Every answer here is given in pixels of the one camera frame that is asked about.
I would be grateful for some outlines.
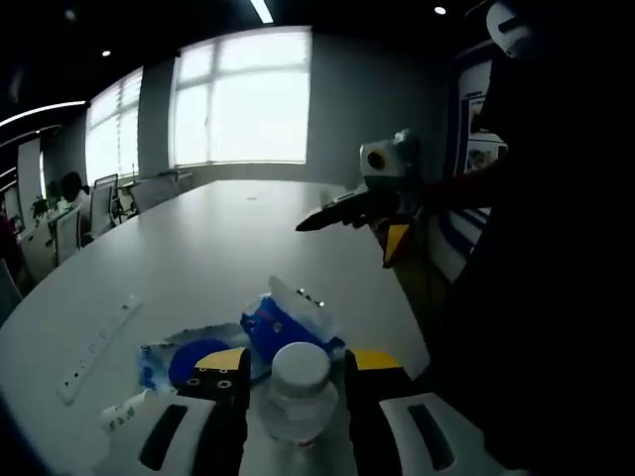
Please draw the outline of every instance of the recessed ceiling light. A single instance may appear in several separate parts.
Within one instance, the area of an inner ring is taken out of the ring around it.
[[[269,13],[269,9],[267,8],[267,4],[265,3],[265,0],[250,0],[250,1],[251,1],[251,4],[256,9],[256,13],[260,17],[260,20],[262,21],[262,23],[274,23],[274,19],[272,18],[271,13]]]

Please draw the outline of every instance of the white bottle cap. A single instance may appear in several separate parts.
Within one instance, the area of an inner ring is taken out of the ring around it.
[[[294,342],[274,357],[271,380],[283,395],[309,397],[326,386],[329,370],[326,352],[308,342]]]

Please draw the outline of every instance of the ceiling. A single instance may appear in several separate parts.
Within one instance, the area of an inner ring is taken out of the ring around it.
[[[477,0],[266,3],[275,25],[375,38],[440,61],[487,38],[482,20],[464,16]],[[446,15],[434,12],[438,5]],[[0,22],[0,121],[36,107],[89,100],[130,70],[173,56],[178,48],[262,27],[249,0],[21,0],[3,5]],[[112,55],[103,58],[103,50]],[[0,174],[9,165],[3,143],[63,124],[77,112],[58,109],[0,127]]]

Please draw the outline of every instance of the potted plant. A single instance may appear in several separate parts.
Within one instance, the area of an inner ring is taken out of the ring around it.
[[[31,205],[33,219],[36,220],[36,226],[40,224],[40,220],[49,211],[49,204],[40,195],[36,197],[36,201]]]

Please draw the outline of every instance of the plastic water bottle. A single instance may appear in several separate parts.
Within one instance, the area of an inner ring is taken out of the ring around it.
[[[309,446],[322,433],[337,404],[329,370],[328,356],[313,344],[295,342],[278,351],[260,404],[274,438]]]

